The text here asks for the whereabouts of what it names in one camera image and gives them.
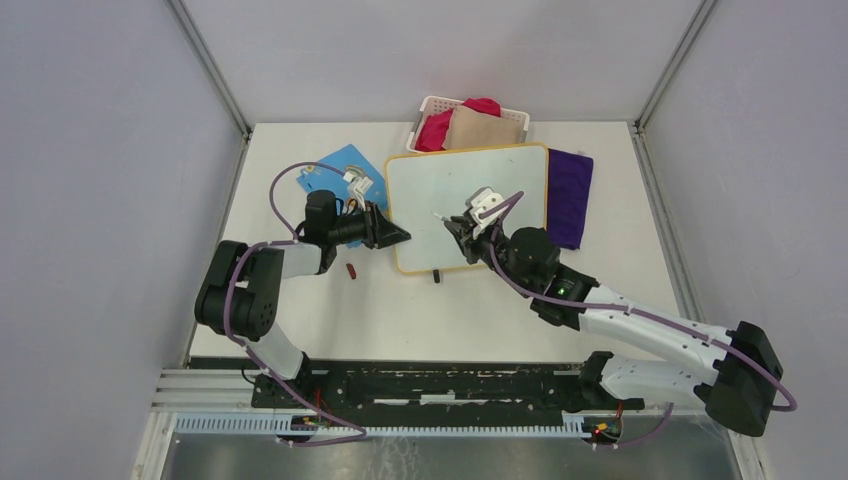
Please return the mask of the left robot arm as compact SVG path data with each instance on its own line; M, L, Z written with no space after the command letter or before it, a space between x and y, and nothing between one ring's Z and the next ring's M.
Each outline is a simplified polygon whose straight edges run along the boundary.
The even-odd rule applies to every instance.
M329 190L306 197L305 218L292 241L250 247L224 240L218 244L194 304L195 321L225 336L276 374L275 392L290 407L306 405L314 394L313 379L301 372L308 356L275 325L281 282L326 273L337 247L359 242L384 249L412 238L388 219L380 207L363 201L350 213Z

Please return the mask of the purple cloth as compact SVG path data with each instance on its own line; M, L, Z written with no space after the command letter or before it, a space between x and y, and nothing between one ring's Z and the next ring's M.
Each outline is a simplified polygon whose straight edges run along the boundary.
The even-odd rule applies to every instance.
M593 169L590 157L549 150L547 232L561 248L581 247Z

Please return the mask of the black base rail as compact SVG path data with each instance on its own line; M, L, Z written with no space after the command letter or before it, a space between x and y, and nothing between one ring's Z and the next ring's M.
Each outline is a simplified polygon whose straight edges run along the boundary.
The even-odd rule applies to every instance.
M580 380L578 363L313 359L290 385L362 427L553 427L565 414L641 410Z

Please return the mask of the yellow framed whiteboard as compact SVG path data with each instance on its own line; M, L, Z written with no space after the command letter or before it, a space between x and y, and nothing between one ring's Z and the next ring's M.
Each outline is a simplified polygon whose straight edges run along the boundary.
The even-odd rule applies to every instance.
M443 222L431 212L460 216L483 187L504 199L523 196L504 220L505 232L547 223L549 149L538 142L393 156L384 164L389 216L411 234L395 246L404 274L469 266Z

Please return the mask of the white plastic basket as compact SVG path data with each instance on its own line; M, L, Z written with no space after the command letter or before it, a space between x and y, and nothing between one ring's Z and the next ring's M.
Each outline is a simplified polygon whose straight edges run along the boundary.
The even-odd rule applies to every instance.
M469 149L523 143L529 115L506 109L486 98L455 100L427 96L408 135L412 153Z

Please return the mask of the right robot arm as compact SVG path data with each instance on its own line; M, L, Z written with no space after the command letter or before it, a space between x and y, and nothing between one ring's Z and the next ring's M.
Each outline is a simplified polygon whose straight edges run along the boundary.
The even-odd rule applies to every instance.
M447 217L443 225L468 263L484 263L530 299L531 310L545 322L651 354L635 360L592 353L577 382L585 405L602 408L615 399L700 406L712 420L749 437L764 435L772 413L796 409L793 399L775 402L787 393L783 367L760 326L710 325L633 302L562 264L560 248L543 228L507 235L500 222L481 226L469 215Z

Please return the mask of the beige cloth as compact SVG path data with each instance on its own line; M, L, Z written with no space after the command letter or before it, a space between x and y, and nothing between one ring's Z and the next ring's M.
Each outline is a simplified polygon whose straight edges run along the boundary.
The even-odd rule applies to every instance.
M523 126L501 117L458 106L451 117L445 150L511 145L521 142Z

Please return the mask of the red cloth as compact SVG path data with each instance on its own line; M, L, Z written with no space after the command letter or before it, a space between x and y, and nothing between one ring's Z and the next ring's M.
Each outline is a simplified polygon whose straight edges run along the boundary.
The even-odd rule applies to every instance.
M414 151L432 152L444 149L443 144L447 138L451 117L457 106L467 107L477 113L490 116L502 116L501 105L491 98L468 98L460 102L442 97L428 97L424 107L429 114L422 116L423 124L413 131L416 134L413 143Z

